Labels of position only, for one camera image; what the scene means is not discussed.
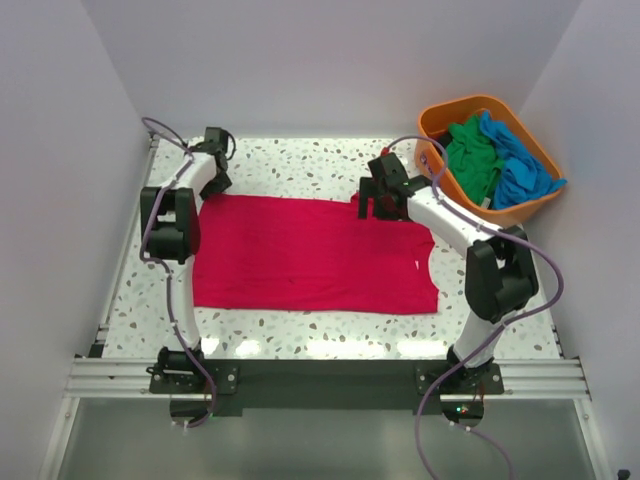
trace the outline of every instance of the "speckled white table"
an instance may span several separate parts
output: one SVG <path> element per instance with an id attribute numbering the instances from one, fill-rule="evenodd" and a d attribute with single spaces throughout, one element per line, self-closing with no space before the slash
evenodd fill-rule
<path id="1" fill-rule="evenodd" d="M 348 201 L 366 162 L 387 140 L 371 139 L 239 139 L 229 165 L 230 194 L 321 198 Z M 396 152 L 410 175 L 413 142 Z M 161 141 L 149 185 L 157 185 L 182 162 L 181 152 Z M 393 316 L 352 312 L 287 312 L 197 308 L 205 339 L 203 348 L 218 358 L 443 358 L 462 331 L 469 312 L 463 294 L 464 261 L 434 234 L 429 260 L 440 289 L 439 312 Z M 140 227 L 136 224 L 108 317 L 103 357 L 154 358 L 169 331 L 163 276 L 138 259 Z M 539 294 L 530 302 L 543 302 Z M 496 347 L 496 358 L 559 358 L 548 312 L 516 324 Z"/>

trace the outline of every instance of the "white wall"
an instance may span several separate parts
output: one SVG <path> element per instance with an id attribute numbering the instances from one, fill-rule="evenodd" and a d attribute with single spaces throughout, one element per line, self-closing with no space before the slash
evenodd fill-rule
<path id="1" fill-rule="evenodd" d="M 78 0 L 0 2 L 0 478 L 37 477 L 147 136 Z"/>
<path id="2" fill-rule="evenodd" d="M 348 136 L 476 92 L 520 108 L 580 0 L 83 2 L 139 113 Z"/>
<path id="3" fill-rule="evenodd" d="M 634 0 L 585 0 L 521 112 L 570 182 L 529 229 L 566 274 L 567 292 L 554 312 L 560 338 L 584 362 L 614 466 L 631 468 L 634 478 L 640 475 L 639 17 Z"/>

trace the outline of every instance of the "red t-shirt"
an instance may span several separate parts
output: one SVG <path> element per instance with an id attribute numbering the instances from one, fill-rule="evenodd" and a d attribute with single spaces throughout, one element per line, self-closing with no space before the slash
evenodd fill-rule
<path id="1" fill-rule="evenodd" d="M 361 220 L 357 210 L 355 198 L 209 197 L 200 211 L 195 306 L 436 312 L 429 230 Z"/>

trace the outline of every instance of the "metal frame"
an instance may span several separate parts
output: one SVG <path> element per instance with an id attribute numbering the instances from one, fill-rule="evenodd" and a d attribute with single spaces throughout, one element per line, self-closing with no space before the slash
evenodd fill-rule
<path id="1" fill-rule="evenodd" d="M 591 465 L 596 474 L 596 478 L 615 478 L 614 470 L 611 468 L 604 442 L 600 435 L 600 430 L 593 415 L 593 407 L 590 400 L 574 400 L 576 414 L 582 429 L 582 436 L 589 452 Z"/>
<path id="2" fill-rule="evenodd" d="M 143 185 L 148 179 L 158 140 L 153 138 L 147 157 L 147 170 Z M 138 208 L 133 209 L 129 232 L 137 221 Z M 118 269 L 112 280 L 111 295 L 105 302 L 100 316 L 100 328 L 96 345 L 104 344 L 109 328 L 108 315 L 112 306 L 112 295 L 120 282 L 124 257 L 131 235 L 123 242 Z M 73 425 L 78 418 L 80 400 L 101 399 L 202 399 L 202 394 L 168 395 L 149 393 L 150 375 L 147 367 L 156 359 L 103 359 L 77 358 L 73 362 L 62 405 L 54 424 L 53 432 L 40 470 L 39 480 L 58 479 L 67 451 Z M 602 438 L 592 412 L 591 400 L 584 372 L 579 360 L 498 360 L 505 393 L 486 395 L 491 401 L 508 400 L 573 400 L 587 451 L 597 480 L 614 478 L 608 462 Z M 442 401 L 465 401 L 470 395 L 442 395 Z"/>
<path id="3" fill-rule="evenodd" d="M 40 468 L 39 480 L 54 480 L 60 474 L 62 461 L 67 451 L 73 424 L 78 415 L 79 398 L 63 398 L 53 432 L 49 440 L 49 446 L 45 453 L 42 467 Z"/>
<path id="4" fill-rule="evenodd" d="M 155 359 L 78 358 L 69 374 L 65 396 L 71 398 L 196 399 L 202 394 L 151 394 L 147 367 Z M 589 391 L 578 360 L 503 360 L 505 394 L 492 400 L 588 400 Z M 468 395 L 443 395 L 443 401 L 466 400 Z"/>

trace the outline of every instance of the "orange laundry basket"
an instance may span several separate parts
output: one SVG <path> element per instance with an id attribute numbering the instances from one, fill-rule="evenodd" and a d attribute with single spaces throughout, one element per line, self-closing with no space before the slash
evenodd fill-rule
<path id="1" fill-rule="evenodd" d="M 497 98 L 487 95 L 474 95 L 426 108 L 418 119 L 418 128 L 422 135 L 437 139 L 447 131 L 451 123 L 465 123 L 472 115 L 481 113 L 483 110 L 488 110 L 493 120 L 502 120 L 511 132 L 520 139 L 524 146 L 529 149 L 529 152 L 544 165 L 554 180 L 562 177 L 560 168 L 558 168 L 551 157 L 542 149 L 515 113 Z M 427 168 L 422 161 L 423 153 L 427 159 L 429 168 Z M 431 177 L 431 172 L 438 173 L 443 166 L 442 157 L 437 149 L 424 140 L 416 143 L 414 159 L 420 171 L 428 177 Z M 469 197 L 467 197 L 460 185 L 458 185 L 458 182 L 450 170 L 447 170 L 440 180 L 440 187 L 454 202 L 473 212 L 480 218 L 502 227 L 510 227 L 511 225 L 524 222 L 545 203 L 560 195 L 560 192 L 564 189 L 564 187 L 562 187 L 544 197 L 503 210 L 489 210 L 469 200 Z"/>

